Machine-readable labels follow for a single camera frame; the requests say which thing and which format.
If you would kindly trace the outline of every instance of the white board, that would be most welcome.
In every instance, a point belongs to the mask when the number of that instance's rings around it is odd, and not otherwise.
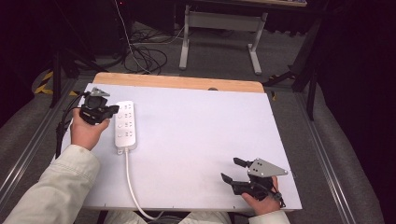
[[[147,210],[247,211],[220,173],[247,181],[233,163],[261,158],[290,171],[265,93],[200,91],[89,84],[110,93],[107,105],[133,101],[137,148],[129,156],[134,194]],[[64,136],[63,148],[70,144]],[[136,209],[128,190],[125,155],[114,145],[110,122],[92,151],[101,170],[84,206]],[[278,178],[285,209],[301,209],[291,172]]]

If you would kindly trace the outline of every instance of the table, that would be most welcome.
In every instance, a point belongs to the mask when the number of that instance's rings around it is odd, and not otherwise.
[[[258,82],[100,73],[87,90],[93,86],[110,93],[108,105],[134,101],[137,149],[129,155],[129,169],[144,210],[250,210],[221,180],[224,173],[247,181],[247,170],[234,165],[233,157],[261,157],[290,171],[268,97]],[[224,106],[232,110],[224,113]],[[135,209],[113,133],[110,124],[92,151],[102,168],[86,208]],[[69,142],[66,134],[63,146]],[[291,172],[280,176],[279,184],[284,186],[286,209],[301,209]]]
[[[284,10],[287,10],[288,7],[306,6],[306,3],[289,2],[282,0],[240,0],[240,1],[227,1],[227,2],[229,2],[229,4],[231,4],[231,2],[240,2],[241,4],[244,3],[262,4],[265,6],[269,6],[268,8],[271,8],[273,6],[284,7]],[[190,11],[190,7],[191,7],[190,5],[186,5],[186,9],[185,9],[184,37],[183,37],[183,45],[181,49],[180,64],[179,64],[180,69],[184,70],[187,68],[187,59],[189,54],[189,29],[190,27],[201,27],[201,28],[256,32],[256,36],[253,40],[253,44],[248,44],[247,49],[250,55],[251,62],[253,64],[255,74],[260,75],[262,73],[262,69],[260,67],[260,63],[257,58],[256,49],[259,44],[260,38],[262,36],[262,30],[264,28],[264,24],[268,15],[266,10],[268,10],[268,8],[263,9],[264,12],[262,13],[261,17],[249,17],[249,16],[225,15],[218,13]]]

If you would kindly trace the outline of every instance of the white jacket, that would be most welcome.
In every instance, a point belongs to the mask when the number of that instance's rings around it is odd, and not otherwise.
[[[99,160],[89,150],[76,145],[67,147],[26,191],[4,223],[73,223],[99,167]],[[289,223],[283,211],[252,217],[249,222]]]

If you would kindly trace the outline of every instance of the power strip outlet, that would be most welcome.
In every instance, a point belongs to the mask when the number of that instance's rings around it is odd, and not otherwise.
[[[136,130],[134,126],[134,102],[122,101],[116,103],[120,106],[119,113],[115,116],[115,144],[117,153],[122,154],[125,149],[136,148]]]

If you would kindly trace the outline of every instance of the white table leg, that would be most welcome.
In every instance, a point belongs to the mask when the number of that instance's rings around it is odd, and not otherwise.
[[[254,73],[256,75],[261,75],[262,74],[262,69],[260,67],[260,63],[259,63],[259,59],[257,58],[257,53],[256,53],[256,48],[257,45],[259,44],[260,41],[260,37],[262,36],[262,30],[264,28],[264,24],[265,21],[267,20],[267,13],[262,13],[262,19],[259,22],[259,26],[257,27],[257,31],[256,31],[256,36],[254,39],[253,44],[248,44],[247,48],[248,48],[248,52],[250,54],[250,59],[251,62],[253,64],[253,68],[254,68]]]
[[[189,56],[189,27],[190,27],[190,6],[186,5],[184,15],[184,37],[183,46],[181,47],[180,64],[179,68],[185,70],[187,68],[187,58]]]

